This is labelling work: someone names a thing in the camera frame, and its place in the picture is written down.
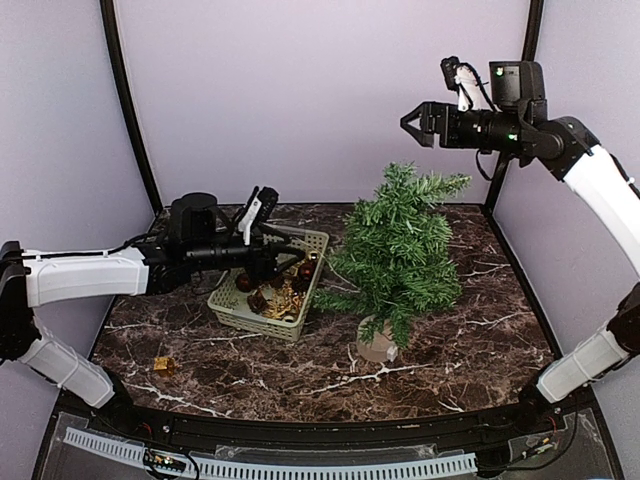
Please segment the artificial pine tree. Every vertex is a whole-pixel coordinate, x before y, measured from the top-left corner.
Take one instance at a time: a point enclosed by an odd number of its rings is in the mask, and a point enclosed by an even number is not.
[[[373,340],[385,320],[400,348],[409,345],[412,316],[451,308],[461,293],[448,255],[451,229],[433,207],[455,196],[470,178],[431,174],[392,163],[375,200],[360,200],[347,220],[344,246],[329,257],[336,273],[359,290],[343,294],[321,290],[314,303],[323,310],[374,315],[360,339]]]

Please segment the black frame edge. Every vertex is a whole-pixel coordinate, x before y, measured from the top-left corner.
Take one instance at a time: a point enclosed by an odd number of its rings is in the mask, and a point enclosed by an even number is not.
[[[133,105],[133,97],[131,96],[131,89],[129,88],[129,81],[124,65],[113,0],[100,0],[100,10],[102,12],[102,24],[107,40],[109,58],[111,59],[113,79],[116,84],[116,90],[118,91],[120,108],[122,109],[122,115],[127,126],[127,132],[129,133],[131,147],[133,148],[138,170],[140,171],[140,176],[142,177],[142,182],[151,207],[155,213],[159,213],[162,211],[162,200],[160,199],[160,192],[153,176],[153,171],[151,170],[151,164],[149,163],[144,142],[142,141],[142,133]]]
[[[522,47],[522,60],[533,61],[538,49],[538,38],[540,37],[540,26],[542,25],[542,10],[544,0],[531,0],[529,4],[529,16],[527,18],[527,31],[524,35],[524,45]]]
[[[609,464],[616,480],[624,480],[622,467],[617,456],[613,441],[610,436],[609,429],[604,420],[600,405],[593,393],[591,386],[578,390],[577,395],[579,409],[591,408],[596,419],[600,435],[602,437],[605,450],[608,455]],[[563,401],[556,404],[560,408],[560,412],[555,414],[556,420],[561,425],[562,415],[570,413],[575,409],[575,401],[573,395],[567,397]],[[171,432],[163,434],[161,439],[174,448],[189,448],[202,453],[213,453],[218,446],[239,446],[239,447],[258,447],[272,449],[294,449],[294,450],[368,450],[372,448],[389,448],[402,446],[415,446],[426,443],[436,443],[442,446],[442,443],[449,443],[442,451],[456,450],[462,448],[465,452],[480,453],[486,450],[499,449],[506,446],[511,438],[522,435],[522,432],[515,430],[501,431],[495,434],[485,432],[478,433],[475,439],[470,438],[467,442],[457,443],[461,435],[468,434],[470,424],[476,422],[485,423],[487,419],[499,421],[508,417],[517,408],[515,404],[495,407],[487,410],[479,410],[462,414],[452,414],[446,416],[426,417],[420,419],[409,419],[406,421],[387,421],[387,422],[370,422],[365,424],[287,424],[279,422],[252,422],[245,420],[226,420],[220,418],[200,417],[189,414],[180,414],[155,409],[141,408],[154,425],[154,429],[158,430],[162,425],[169,425]],[[44,459],[47,455],[52,435],[56,426],[58,415],[61,412],[70,413],[80,417],[84,417],[89,421],[88,428],[101,431],[108,434],[116,434],[106,425],[102,424],[99,419],[93,417],[89,407],[82,403],[77,397],[62,392],[58,398],[58,402],[54,407],[52,416],[49,419],[47,430],[40,447],[40,452],[34,468],[32,480],[39,480],[43,473]],[[187,433],[184,426],[187,424],[195,426],[196,431]],[[398,429],[398,426],[408,425],[422,427],[421,433],[412,434],[413,429]],[[252,435],[237,435],[238,427],[250,427]],[[201,435],[197,430],[204,428],[210,435]],[[297,442],[287,440],[287,433],[291,429],[298,430]],[[351,437],[353,430],[360,431],[362,436],[363,430],[366,430],[366,440],[352,442],[348,438]],[[386,432],[393,430],[401,432],[396,438],[389,439]],[[541,421],[536,429],[531,433],[540,433],[548,430],[546,421]]]
[[[43,470],[45,459],[47,458],[47,454],[49,453],[49,447],[51,446],[53,432],[55,431],[56,424],[58,422],[58,412],[60,411],[58,408],[59,401],[60,395],[58,395],[58,398],[56,399],[56,403],[53,407],[53,412],[51,412],[49,422],[47,423],[47,428],[45,429],[44,435],[42,436],[42,442],[40,443],[40,448],[38,449],[36,463],[33,466],[33,472],[31,473],[31,480],[40,480],[42,478],[42,474],[44,473]]]
[[[484,202],[484,208],[486,208],[491,215],[493,215],[493,211],[496,209],[498,197],[500,197],[504,180],[507,177],[510,162],[511,159],[506,153],[500,153],[500,155],[498,155],[498,161],[493,171],[493,177],[491,177],[487,199]]]
[[[105,312],[104,317],[102,317],[102,323],[100,324],[100,328],[98,329],[98,333],[96,333],[96,338],[93,340],[93,345],[91,345],[91,350],[89,351],[89,354],[87,355],[87,360],[89,360],[89,361],[91,361],[91,359],[93,358],[93,353],[96,351],[96,347],[98,346],[98,339],[104,333],[104,327],[107,325],[107,322],[109,321],[109,317],[111,316],[111,311],[113,310],[113,307],[116,306],[116,302],[117,301],[118,301],[118,295],[114,295],[111,298],[111,301],[109,302],[109,306],[107,307],[107,311]]]

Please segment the small gold box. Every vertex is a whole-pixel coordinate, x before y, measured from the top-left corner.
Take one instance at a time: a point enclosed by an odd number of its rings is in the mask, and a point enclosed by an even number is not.
[[[161,377],[172,377],[176,373],[176,361],[171,357],[156,357],[153,371]]]

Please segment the lavender wall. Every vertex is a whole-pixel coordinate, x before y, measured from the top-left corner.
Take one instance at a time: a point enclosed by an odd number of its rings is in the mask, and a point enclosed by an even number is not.
[[[455,102],[443,57],[484,76],[490,59],[518,58],[528,3],[117,2],[163,200],[242,202],[267,184],[282,201],[353,201],[398,160],[476,177],[473,152],[422,149],[399,119],[422,100]],[[486,190],[478,176],[464,200]]]
[[[0,0],[0,242],[117,245],[148,227],[117,101],[99,2]],[[88,353],[108,299],[38,315]],[[0,477],[31,477],[57,389],[22,365],[0,368]]]
[[[638,178],[640,3],[547,2],[545,9],[538,60],[551,116],[580,118]],[[510,170],[496,215],[564,351],[611,318],[637,280],[597,218],[538,164]],[[627,478],[640,478],[640,362],[595,390]]]

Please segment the white cable tray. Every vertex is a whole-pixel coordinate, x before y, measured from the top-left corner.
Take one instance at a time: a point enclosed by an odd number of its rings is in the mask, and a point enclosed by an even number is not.
[[[142,463],[145,447],[139,442],[117,440],[72,427],[67,428],[64,443],[110,460],[136,468],[146,468]],[[195,478],[193,464],[183,455],[167,453],[187,464],[184,472],[156,467],[159,472]],[[360,466],[283,466],[235,463],[192,455],[200,468],[202,480],[428,480],[447,478],[477,472],[475,454],[455,455],[445,458],[415,462]]]

